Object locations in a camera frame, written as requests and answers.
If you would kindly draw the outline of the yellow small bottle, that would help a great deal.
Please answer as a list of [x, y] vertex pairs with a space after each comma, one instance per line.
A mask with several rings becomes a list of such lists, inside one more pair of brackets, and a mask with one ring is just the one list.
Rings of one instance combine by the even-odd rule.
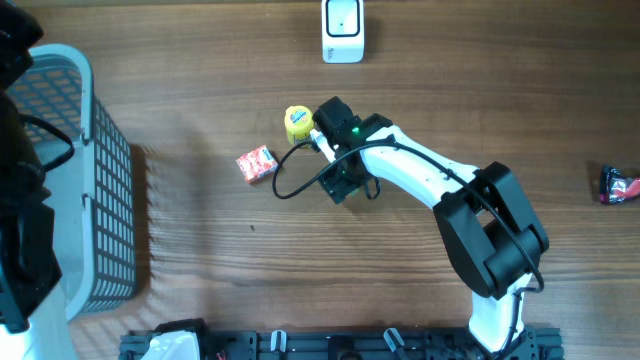
[[315, 128], [312, 116], [312, 112], [302, 105], [294, 105], [287, 108], [284, 125], [290, 144], [297, 145], [310, 139], [310, 133]]

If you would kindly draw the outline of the red white small carton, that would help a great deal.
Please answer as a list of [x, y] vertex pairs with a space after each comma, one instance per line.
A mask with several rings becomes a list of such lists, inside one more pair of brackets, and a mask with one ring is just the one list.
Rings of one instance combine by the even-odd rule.
[[277, 160], [265, 145], [242, 155], [236, 160], [236, 164], [248, 184], [274, 173], [278, 167]]

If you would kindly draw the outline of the black red snack packet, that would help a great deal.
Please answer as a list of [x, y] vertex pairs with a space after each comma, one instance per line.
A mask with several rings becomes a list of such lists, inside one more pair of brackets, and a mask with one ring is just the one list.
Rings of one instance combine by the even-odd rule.
[[616, 168], [603, 166], [599, 181], [602, 204], [618, 204], [639, 197], [639, 178], [623, 176]]

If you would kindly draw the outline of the round tin can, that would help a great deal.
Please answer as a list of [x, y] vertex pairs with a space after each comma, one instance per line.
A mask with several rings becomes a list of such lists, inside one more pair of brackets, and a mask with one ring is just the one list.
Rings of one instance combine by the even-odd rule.
[[359, 193], [359, 191], [360, 191], [360, 188], [353, 189], [351, 192], [348, 193], [347, 196], [348, 197], [356, 196]]

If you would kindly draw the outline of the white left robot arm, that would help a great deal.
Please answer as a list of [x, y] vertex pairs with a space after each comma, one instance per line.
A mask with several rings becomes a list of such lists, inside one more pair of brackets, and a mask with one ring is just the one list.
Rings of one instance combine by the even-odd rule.
[[46, 175], [70, 160], [72, 149], [42, 163], [26, 128], [34, 125], [69, 143], [45, 121], [19, 112], [6, 91], [32, 66], [30, 48], [43, 30], [9, 1], [1, 4], [1, 356], [73, 359], [64, 313], [61, 269], [53, 249], [55, 212]]

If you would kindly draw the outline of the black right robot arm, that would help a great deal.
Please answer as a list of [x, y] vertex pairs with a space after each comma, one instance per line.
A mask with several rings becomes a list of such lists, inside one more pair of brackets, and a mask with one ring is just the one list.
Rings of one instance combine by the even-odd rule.
[[355, 115], [340, 98], [312, 116], [314, 147], [329, 164], [317, 182], [337, 204], [368, 182], [387, 180], [433, 211], [451, 266], [472, 292], [469, 330], [499, 359], [524, 329], [521, 302], [539, 293], [549, 238], [505, 165], [461, 164], [411, 140], [392, 121]]

